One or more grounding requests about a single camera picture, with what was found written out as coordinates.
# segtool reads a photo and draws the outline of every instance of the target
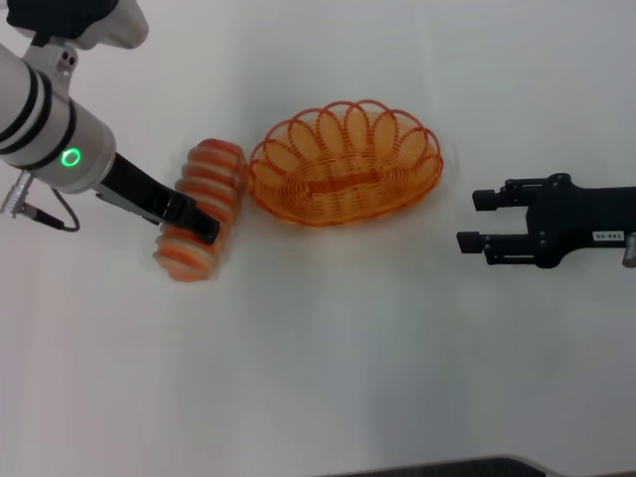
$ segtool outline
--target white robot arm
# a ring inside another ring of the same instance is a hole
[[[93,189],[99,198],[152,223],[187,229],[213,243],[219,223],[193,199],[117,154],[108,126],[69,97],[76,48],[143,43],[148,25],[136,1],[9,0],[8,7],[7,22],[32,43],[23,59],[0,45],[0,159],[21,171],[0,212],[67,230],[26,203],[37,178],[56,192]]]

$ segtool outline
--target orange wire basket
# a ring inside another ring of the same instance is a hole
[[[416,204],[442,169],[437,138],[411,114],[338,101],[274,126],[251,155],[247,187],[284,221],[336,226]]]

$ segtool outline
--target white table surface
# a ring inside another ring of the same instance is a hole
[[[0,474],[311,476],[490,455],[636,469],[633,271],[486,265],[520,233],[475,189],[568,172],[636,185],[632,1],[145,0],[147,42],[80,56],[74,98],[173,184],[206,137],[371,97],[443,140],[415,210],[304,231],[248,210],[213,282],[172,283],[155,228],[70,197],[79,234],[0,221]],[[27,42],[3,25],[16,53]],[[2,167],[2,190],[15,179]],[[43,185],[31,201],[63,215]]]

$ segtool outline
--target orange spiral toy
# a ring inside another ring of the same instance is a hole
[[[173,280],[206,280],[217,269],[240,211],[245,171],[242,149],[229,142],[207,139],[188,154],[175,189],[196,200],[197,207],[221,223],[221,231],[208,245],[188,231],[162,226],[153,256]]]

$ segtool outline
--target green led ring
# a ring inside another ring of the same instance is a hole
[[[62,165],[64,167],[74,167],[81,161],[81,151],[76,147],[67,149],[62,153]]]

